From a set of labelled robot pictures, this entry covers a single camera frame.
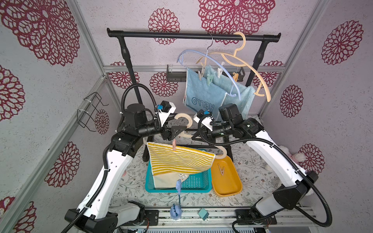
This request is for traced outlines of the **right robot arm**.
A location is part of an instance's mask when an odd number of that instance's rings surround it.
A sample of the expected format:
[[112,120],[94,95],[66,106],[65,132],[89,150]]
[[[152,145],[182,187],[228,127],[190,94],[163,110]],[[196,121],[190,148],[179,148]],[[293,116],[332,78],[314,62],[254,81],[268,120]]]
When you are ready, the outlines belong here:
[[[198,111],[193,119],[197,122],[197,132],[201,140],[213,146],[229,146],[245,143],[251,147],[273,169],[281,181],[281,185],[272,194],[261,198],[249,210],[248,217],[232,223],[244,225],[267,223],[277,213],[287,209],[296,209],[314,224],[329,227],[332,224],[332,212],[322,193],[315,186],[318,175],[314,171],[306,171],[296,164],[266,132],[264,127],[254,118],[244,119],[235,104],[226,104],[219,108],[220,121],[213,119],[207,110]],[[322,203],[326,220],[321,222],[298,204],[303,197],[313,190]]]

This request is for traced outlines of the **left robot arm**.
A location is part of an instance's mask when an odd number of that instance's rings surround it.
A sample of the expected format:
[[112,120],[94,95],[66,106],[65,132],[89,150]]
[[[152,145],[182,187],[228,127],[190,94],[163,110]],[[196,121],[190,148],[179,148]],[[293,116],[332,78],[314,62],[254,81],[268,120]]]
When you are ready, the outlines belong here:
[[[152,120],[147,119],[148,109],[143,104],[125,106],[128,93],[136,87],[144,89],[152,100]],[[85,233],[112,233],[128,222],[141,224],[146,218],[145,206],[129,201],[119,209],[110,208],[114,191],[148,137],[161,134],[164,140],[171,141],[186,129],[184,126],[167,126],[168,121],[176,115],[175,104],[168,101],[156,104],[151,90],[143,84],[129,86],[124,91],[120,104],[121,119],[117,132],[103,151],[103,168],[79,206],[67,211],[65,220],[69,224],[63,230],[64,233],[72,227]]]

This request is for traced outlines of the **yellow striped towel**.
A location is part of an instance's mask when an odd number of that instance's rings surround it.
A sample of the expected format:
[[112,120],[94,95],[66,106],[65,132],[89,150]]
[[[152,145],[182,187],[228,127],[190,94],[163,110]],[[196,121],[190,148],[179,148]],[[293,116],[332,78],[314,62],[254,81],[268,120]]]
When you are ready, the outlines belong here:
[[154,188],[175,188],[177,181],[186,181],[191,175],[209,170],[215,154],[188,147],[162,143],[147,143]]

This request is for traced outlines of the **peach pink clothespin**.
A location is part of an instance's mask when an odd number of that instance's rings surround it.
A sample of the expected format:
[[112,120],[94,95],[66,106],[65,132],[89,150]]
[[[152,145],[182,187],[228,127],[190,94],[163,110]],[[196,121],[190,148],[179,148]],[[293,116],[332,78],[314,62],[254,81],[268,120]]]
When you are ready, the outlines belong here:
[[224,174],[225,174],[225,166],[218,163],[218,168],[219,168],[221,176],[224,176]]

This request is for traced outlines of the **cream plastic hanger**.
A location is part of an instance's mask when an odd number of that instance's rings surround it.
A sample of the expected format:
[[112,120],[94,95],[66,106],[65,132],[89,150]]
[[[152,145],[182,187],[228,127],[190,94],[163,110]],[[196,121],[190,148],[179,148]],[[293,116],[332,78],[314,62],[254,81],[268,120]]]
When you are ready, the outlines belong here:
[[[188,124],[186,125],[187,129],[189,129],[193,124],[193,119],[191,118],[191,116],[188,115],[188,114],[185,114],[185,113],[176,114],[176,116],[174,118],[175,119],[179,119],[179,118],[187,119],[187,121],[188,121]],[[188,135],[184,131],[180,134],[180,136],[185,137],[185,138],[192,138],[192,135]],[[215,146],[215,147],[221,150],[220,154],[216,154],[216,156],[215,156],[216,159],[223,159],[227,156],[227,150],[223,146]]]

